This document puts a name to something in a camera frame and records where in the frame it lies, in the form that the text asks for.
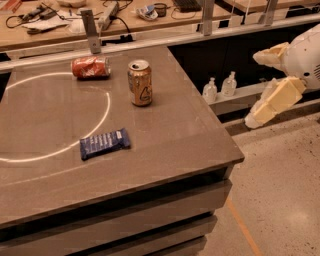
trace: red soda can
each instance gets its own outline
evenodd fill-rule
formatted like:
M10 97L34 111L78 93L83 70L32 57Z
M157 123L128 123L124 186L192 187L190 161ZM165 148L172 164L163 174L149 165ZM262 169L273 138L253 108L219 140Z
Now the red soda can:
M109 59L106 56L88 56L71 62L71 70L78 78L108 77L111 73Z

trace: soda can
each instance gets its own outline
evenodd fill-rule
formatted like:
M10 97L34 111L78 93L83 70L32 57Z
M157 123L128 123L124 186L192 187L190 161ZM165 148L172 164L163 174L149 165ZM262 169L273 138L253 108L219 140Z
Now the soda can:
M106 78L111 73L109 59L103 55L77 58L71 62L71 70L78 78Z
M134 60L128 65L128 81L131 101L136 106L152 102L151 68L145 60Z

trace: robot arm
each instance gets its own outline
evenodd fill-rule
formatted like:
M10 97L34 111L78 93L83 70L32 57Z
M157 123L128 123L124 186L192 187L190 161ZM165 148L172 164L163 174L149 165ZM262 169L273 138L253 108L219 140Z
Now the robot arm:
M257 128L302 98L306 89L320 89L320 24L283 43L254 54L260 65L283 71L287 77L271 80L261 99L245 118L246 125Z

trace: bottle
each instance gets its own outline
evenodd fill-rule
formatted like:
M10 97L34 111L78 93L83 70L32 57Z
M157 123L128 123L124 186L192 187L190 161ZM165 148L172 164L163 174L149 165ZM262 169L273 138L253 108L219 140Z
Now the bottle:
M224 96L230 97L234 95L237 87L237 81L234 78L235 74L236 72L231 71L231 74L229 75L229 77L224 79L222 83L222 88L221 88L221 93Z
M217 97L217 86L214 83L214 77L210 78L208 84L206 84L203 88L202 97L208 104L213 104Z

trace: floor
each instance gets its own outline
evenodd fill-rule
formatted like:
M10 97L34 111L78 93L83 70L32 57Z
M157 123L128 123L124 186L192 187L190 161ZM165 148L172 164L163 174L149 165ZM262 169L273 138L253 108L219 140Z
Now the floor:
M320 255L320 101L256 130L225 126L245 161L198 256Z

